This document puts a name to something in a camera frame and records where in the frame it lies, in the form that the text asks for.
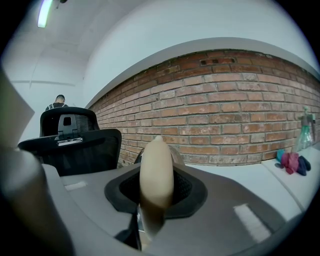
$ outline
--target brick wall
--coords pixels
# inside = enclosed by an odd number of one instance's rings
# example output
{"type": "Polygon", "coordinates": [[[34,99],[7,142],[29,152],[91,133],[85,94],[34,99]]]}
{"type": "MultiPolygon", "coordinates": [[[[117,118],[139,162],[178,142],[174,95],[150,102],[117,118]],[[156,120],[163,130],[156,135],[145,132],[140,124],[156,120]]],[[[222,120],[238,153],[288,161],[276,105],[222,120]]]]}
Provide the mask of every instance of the brick wall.
{"type": "Polygon", "coordinates": [[[196,52],[119,84],[90,109],[122,133],[119,162],[132,164],[156,135],[186,163],[242,165],[291,151],[303,106],[316,115],[320,84],[302,68],[257,52],[196,52]]]}

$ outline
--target person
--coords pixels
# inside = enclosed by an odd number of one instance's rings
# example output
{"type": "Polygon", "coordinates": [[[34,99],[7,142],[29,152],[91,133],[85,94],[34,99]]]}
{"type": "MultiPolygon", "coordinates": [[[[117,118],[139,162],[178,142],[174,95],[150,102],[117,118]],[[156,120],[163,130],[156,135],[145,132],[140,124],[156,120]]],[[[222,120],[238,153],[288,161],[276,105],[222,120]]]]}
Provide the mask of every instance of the person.
{"type": "Polygon", "coordinates": [[[55,98],[55,102],[47,106],[45,111],[55,109],[55,108],[68,107],[68,105],[65,104],[65,101],[66,101],[65,96],[63,96],[62,94],[59,94],[55,98]]]}

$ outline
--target ceiling light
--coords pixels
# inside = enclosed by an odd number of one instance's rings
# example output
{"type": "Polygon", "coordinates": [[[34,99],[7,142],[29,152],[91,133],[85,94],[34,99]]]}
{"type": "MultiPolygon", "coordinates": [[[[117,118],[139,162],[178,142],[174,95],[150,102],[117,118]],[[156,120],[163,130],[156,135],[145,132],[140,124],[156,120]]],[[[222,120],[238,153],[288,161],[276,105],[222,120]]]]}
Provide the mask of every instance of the ceiling light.
{"type": "Polygon", "coordinates": [[[42,2],[40,13],[39,13],[39,18],[38,18],[38,27],[39,28],[46,27],[48,13],[49,13],[52,1],[53,0],[43,0],[43,2],[42,2]]]}

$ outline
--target white wall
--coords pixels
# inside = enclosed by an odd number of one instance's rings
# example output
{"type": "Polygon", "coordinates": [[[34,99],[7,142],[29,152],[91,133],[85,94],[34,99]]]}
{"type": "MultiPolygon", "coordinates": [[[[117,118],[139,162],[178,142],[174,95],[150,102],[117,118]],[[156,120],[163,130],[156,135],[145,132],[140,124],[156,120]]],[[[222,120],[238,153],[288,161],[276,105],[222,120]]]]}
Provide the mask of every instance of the white wall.
{"type": "Polygon", "coordinates": [[[14,41],[1,64],[14,88],[34,110],[20,141],[39,137],[40,116],[57,95],[63,94],[70,107],[85,106],[82,84],[86,61],[48,45],[14,41]]]}
{"type": "Polygon", "coordinates": [[[308,41],[276,3],[268,0],[155,0],[138,6],[92,53],[84,78],[89,107],[123,80],[167,59],[196,51],[260,51],[320,68],[308,41]]]}

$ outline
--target mesh chair back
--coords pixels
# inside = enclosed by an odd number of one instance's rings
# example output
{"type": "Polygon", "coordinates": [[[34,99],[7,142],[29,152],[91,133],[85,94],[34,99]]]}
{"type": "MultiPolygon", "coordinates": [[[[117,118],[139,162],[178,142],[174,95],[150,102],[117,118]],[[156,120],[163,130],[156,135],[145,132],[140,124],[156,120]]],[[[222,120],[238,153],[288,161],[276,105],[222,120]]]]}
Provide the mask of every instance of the mesh chair back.
{"type": "Polygon", "coordinates": [[[69,140],[55,135],[33,138],[20,142],[18,147],[31,152],[41,163],[54,166],[60,176],[96,173],[117,168],[121,132],[93,130],[69,140]]]}
{"type": "Polygon", "coordinates": [[[58,134],[58,126],[61,115],[74,115],[76,127],[79,132],[99,130],[96,114],[81,107],[57,107],[42,113],[40,118],[40,137],[58,134]]]}

